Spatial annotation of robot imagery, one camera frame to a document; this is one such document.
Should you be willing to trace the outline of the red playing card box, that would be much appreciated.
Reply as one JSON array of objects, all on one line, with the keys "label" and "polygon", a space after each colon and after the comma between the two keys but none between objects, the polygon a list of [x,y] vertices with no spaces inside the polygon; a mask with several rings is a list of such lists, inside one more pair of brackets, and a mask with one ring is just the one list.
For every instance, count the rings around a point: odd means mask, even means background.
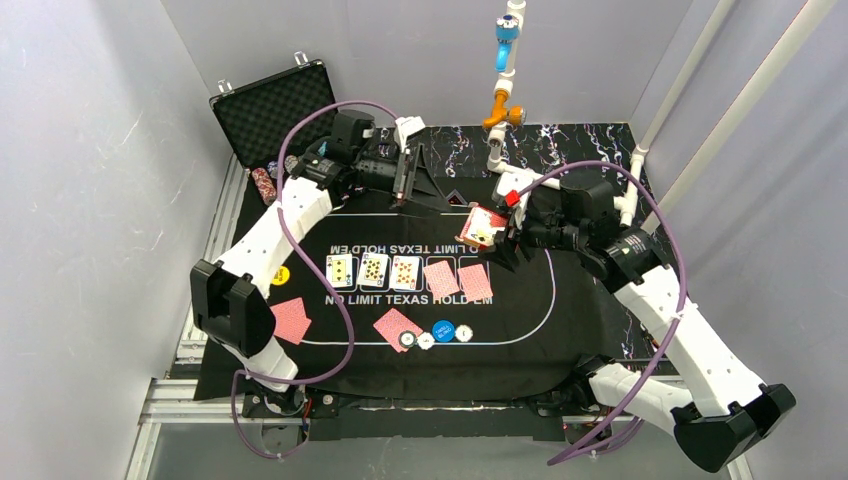
[{"label": "red playing card box", "polygon": [[493,246],[495,236],[506,229],[509,220],[478,203],[472,202],[469,207],[466,221],[455,239],[477,250]]}]

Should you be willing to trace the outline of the white grey poker chip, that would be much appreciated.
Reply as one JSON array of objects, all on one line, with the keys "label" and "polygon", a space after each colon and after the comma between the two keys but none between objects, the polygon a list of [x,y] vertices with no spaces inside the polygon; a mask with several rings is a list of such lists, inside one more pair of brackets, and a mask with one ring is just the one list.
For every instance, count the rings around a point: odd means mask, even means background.
[{"label": "white grey poker chip", "polygon": [[454,338],[461,343],[468,343],[474,335],[473,329],[465,324],[458,325],[455,329]]}]

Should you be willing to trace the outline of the blue small blind button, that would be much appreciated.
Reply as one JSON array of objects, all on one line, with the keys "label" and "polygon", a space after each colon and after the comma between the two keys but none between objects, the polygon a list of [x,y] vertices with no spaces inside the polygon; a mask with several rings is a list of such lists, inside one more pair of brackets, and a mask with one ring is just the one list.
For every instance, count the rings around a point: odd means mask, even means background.
[{"label": "blue small blind button", "polygon": [[437,342],[448,343],[455,338],[456,327],[452,322],[442,319],[434,323],[431,333]]}]

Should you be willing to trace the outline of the yellow big blind button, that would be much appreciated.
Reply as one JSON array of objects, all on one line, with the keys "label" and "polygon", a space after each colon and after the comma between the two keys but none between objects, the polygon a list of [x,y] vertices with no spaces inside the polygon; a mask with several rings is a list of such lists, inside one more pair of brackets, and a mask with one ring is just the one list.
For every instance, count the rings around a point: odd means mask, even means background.
[{"label": "yellow big blind button", "polygon": [[290,270],[286,266],[280,266],[279,269],[274,274],[271,284],[273,286],[283,286],[285,285],[291,278]]}]

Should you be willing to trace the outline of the red backed playing card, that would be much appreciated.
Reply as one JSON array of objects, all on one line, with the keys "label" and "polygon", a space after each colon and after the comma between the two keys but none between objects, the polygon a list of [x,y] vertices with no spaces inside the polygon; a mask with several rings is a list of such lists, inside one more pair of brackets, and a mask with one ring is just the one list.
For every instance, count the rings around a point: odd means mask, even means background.
[{"label": "red backed playing card", "polygon": [[412,331],[417,335],[417,337],[423,332],[417,324],[395,308],[392,308],[383,314],[373,324],[373,327],[398,353],[404,353],[410,349],[404,349],[399,345],[398,337],[403,331]]}]

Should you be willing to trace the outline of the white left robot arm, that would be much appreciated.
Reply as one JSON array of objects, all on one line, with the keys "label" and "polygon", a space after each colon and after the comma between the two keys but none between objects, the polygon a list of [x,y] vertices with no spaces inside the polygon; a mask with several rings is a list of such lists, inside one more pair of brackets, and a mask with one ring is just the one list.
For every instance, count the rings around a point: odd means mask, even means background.
[{"label": "white left robot arm", "polygon": [[[237,377],[275,393],[332,377],[353,353],[349,343],[331,370],[300,379],[296,363],[274,336],[276,319],[267,303],[272,280],[291,254],[310,269],[316,267],[300,245],[308,232],[363,191],[387,195],[390,209],[402,215],[426,216],[450,209],[422,148],[409,145],[423,131],[423,120],[395,117],[393,149],[382,157],[371,151],[379,140],[373,116],[362,110],[365,105],[339,102],[297,123],[279,151],[277,199],[234,246],[214,261],[198,261],[190,273],[195,327],[241,362]],[[294,135],[328,110],[335,114],[330,134],[304,153],[292,154],[289,144]]]}]

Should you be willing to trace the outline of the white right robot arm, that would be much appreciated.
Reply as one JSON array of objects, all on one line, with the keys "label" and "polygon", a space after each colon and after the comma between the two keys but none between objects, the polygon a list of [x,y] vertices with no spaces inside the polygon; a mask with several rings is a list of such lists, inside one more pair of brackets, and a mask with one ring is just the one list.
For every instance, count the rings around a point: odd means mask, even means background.
[{"label": "white right robot arm", "polygon": [[657,359],[682,378],[674,387],[603,356],[583,356],[566,389],[584,404],[628,413],[671,435],[696,466],[715,473],[766,439],[795,407],[788,387],[767,384],[713,330],[687,294],[680,261],[644,230],[621,225],[609,184],[562,182],[559,200],[535,199],[528,182],[500,181],[507,215],[485,256],[515,269],[533,251],[575,254],[580,265],[657,341]]}]

